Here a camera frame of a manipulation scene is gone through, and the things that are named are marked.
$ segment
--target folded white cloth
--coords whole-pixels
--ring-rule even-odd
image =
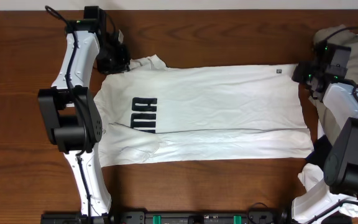
[[[311,152],[295,65],[177,69],[154,55],[131,69],[108,75],[94,99],[102,167]]]
[[[322,180],[323,177],[324,174],[320,167],[313,164],[306,164],[302,172],[298,174],[298,178],[303,186],[305,186],[307,192]],[[350,217],[358,217],[358,206],[345,203],[339,209],[339,212]]]

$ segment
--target gray fabric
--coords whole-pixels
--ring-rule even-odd
[[[344,25],[337,27],[330,27],[327,29],[319,30],[314,35],[314,43],[317,43],[327,37],[329,34],[344,28]],[[358,83],[358,35],[352,33],[349,30],[342,31],[336,34],[334,37],[328,40],[329,43],[344,45],[352,48],[351,57],[349,59],[349,63],[347,64],[347,74],[346,78],[350,80],[354,80]],[[337,124],[334,115],[332,112],[324,106],[324,104],[320,103],[318,100],[313,100],[310,98],[312,103],[317,107],[317,112],[319,116],[319,120],[321,125],[323,126],[324,132],[327,135],[331,144],[334,144],[336,138],[338,137],[341,129]]]

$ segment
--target white plastic part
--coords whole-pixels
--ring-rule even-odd
[[[99,42],[96,34],[86,30],[75,31],[78,41],[78,48],[71,66],[70,76],[73,86],[88,87],[90,85],[92,67],[96,56],[99,54]],[[67,34],[67,49],[63,65],[59,75],[52,83],[52,87],[67,89],[65,75],[70,57],[74,49],[73,34]]]
[[[352,95],[352,90],[352,85],[330,84],[323,98],[324,105],[333,113],[341,129],[348,118],[358,118],[358,103]]]
[[[358,202],[355,197],[344,194],[331,194],[329,193],[329,186],[323,180],[320,180],[312,189],[301,197],[297,197],[292,201],[292,219],[295,219],[298,223],[308,223],[315,216],[318,216],[335,206],[340,201],[350,200]],[[332,212],[319,218],[314,223],[321,223],[326,217],[337,212],[340,208],[335,208]]]
[[[79,153],[79,151],[69,151],[69,154],[65,154],[65,157],[73,170],[78,191],[80,192],[81,213],[83,215],[88,215],[88,199],[86,198],[85,186],[75,156],[77,153]],[[99,163],[98,143],[94,145],[91,153],[85,152],[82,154],[81,159],[84,176],[88,185],[89,194],[91,195],[91,216],[96,217],[101,216],[104,213],[109,213],[111,196],[107,191],[103,180],[103,174]]]

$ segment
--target wooden table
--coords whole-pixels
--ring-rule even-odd
[[[109,13],[133,58],[157,54],[179,68],[296,63],[311,59],[318,29],[358,24],[358,11]],[[82,12],[63,15],[77,19]],[[38,90],[51,85],[62,64],[63,27],[43,11],[0,12],[0,223],[39,223],[44,211],[80,209],[71,169],[49,143],[37,103]],[[94,72],[93,93],[103,80]],[[315,134],[315,111],[310,105],[303,109]],[[290,203],[304,192],[296,177],[304,164],[303,159],[191,161],[106,167],[103,173],[115,211],[225,212],[255,202]]]

